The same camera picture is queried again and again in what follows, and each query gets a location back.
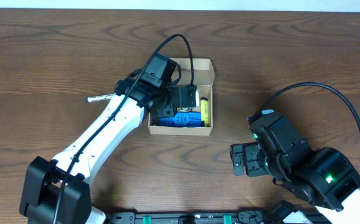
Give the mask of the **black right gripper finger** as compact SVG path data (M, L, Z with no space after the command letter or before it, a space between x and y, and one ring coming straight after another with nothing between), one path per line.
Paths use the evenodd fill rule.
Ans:
M242 157L233 157L232 163L235 176L242 176L245 174L244 160Z
M243 156L245 153L244 146L245 146L245 144L232 144L230 146L230 156L231 157L234 157L236 155Z

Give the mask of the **yellow highlighter pen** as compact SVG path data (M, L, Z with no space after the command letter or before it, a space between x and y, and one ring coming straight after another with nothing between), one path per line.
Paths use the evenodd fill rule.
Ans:
M209 126L209 103L207 98L201 98L201 121L205 127Z

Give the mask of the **blue plastic block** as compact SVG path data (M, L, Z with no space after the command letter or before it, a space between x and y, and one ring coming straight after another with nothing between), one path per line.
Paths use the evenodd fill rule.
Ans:
M178 112L172 118L158 119L158 126L167 126L167 127L175 127L175 128L196 128L196 127L204 127L205 122L203 122L200 113Z

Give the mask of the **cardboard box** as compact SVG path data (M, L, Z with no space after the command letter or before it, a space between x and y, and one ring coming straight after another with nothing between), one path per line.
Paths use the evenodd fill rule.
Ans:
M194 65L194 84L199 90L200 99L207 98L209 103L209 126L196 128L175 128L158 126L157 119L148 119L148 128L151 134L160 135L186 135L186 136L208 136L213 129L213 83L215 78L214 67L208 58L195 58ZM201 104L193 108L190 112L201 113Z

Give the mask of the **blue whiteboard marker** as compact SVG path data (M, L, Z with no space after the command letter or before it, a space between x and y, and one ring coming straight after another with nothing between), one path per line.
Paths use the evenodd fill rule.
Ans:
M86 98L85 101L87 103L93 103L93 102L97 102L97 101L105 101L105 100L110 100L113 96L114 96L114 94L91 96L91 97Z

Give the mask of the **correction tape dispenser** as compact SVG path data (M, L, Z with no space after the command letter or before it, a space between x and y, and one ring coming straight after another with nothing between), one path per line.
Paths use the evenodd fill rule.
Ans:
M177 108L177 111L182 113L188 113L192 111L192 108Z

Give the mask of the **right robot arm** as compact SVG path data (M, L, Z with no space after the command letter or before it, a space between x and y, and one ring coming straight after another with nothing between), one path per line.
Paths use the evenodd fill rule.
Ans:
M331 223L360 223L360 174L333 147L313 150L286 116L266 110L250 119L254 142L233 144L236 176L270 175Z

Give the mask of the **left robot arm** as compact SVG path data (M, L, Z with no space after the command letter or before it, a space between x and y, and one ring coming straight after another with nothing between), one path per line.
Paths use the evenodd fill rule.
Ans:
M102 114L51 160L36 157L26 170L19 213L29 223L105 223L91 203L90 187L119 143L147 116L170 118L178 108L197 107L193 83L178 86L181 64L155 54L115 86Z

